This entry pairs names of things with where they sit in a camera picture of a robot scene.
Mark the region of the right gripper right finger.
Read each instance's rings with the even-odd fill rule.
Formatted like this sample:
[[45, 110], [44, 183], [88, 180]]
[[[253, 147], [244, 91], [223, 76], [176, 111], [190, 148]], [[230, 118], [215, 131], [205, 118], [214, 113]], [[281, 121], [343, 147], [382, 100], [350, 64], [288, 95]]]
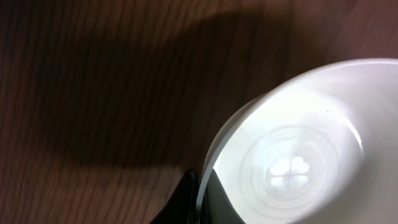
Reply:
[[214, 170], [208, 179], [200, 212], [201, 224], [243, 224]]

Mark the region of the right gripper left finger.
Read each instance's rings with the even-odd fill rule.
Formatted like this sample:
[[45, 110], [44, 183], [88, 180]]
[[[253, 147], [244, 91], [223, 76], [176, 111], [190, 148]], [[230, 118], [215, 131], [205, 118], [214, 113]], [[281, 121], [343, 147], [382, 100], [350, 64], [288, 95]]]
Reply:
[[194, 224], [198, 188], [198, 171], [186, 171], [168, 202], [150, 224]]

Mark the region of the white bowl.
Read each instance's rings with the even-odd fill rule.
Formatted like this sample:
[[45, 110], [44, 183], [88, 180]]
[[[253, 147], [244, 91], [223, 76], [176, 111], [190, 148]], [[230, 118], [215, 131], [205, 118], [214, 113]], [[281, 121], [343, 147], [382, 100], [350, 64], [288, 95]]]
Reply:
[[365, 58], [292, 78], [237, 110], [212, 141], [244, 223], [397, 222], [397, 60]]

